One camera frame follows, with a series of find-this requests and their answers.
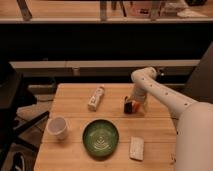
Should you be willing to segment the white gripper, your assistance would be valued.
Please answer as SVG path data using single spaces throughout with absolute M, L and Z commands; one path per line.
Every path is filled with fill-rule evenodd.
M 133 112 L 134 103 L 140 103 L 140 109 L 145 110 L 147 106 L 147 92 L 138 86 L 134 86 L 132 92 L 133 104 L 130 97 L 126 96 L 124 98 L 124 113 L 131 114 Z

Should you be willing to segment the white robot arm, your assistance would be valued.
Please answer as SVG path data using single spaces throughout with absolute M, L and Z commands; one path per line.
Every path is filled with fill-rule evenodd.
M 164 86 L 156 77 L 153 67 L 134 70 L 130 98 L 143 103 L 151 94 L 178 118 L 174 171 L 213 171 L 213 104 Z

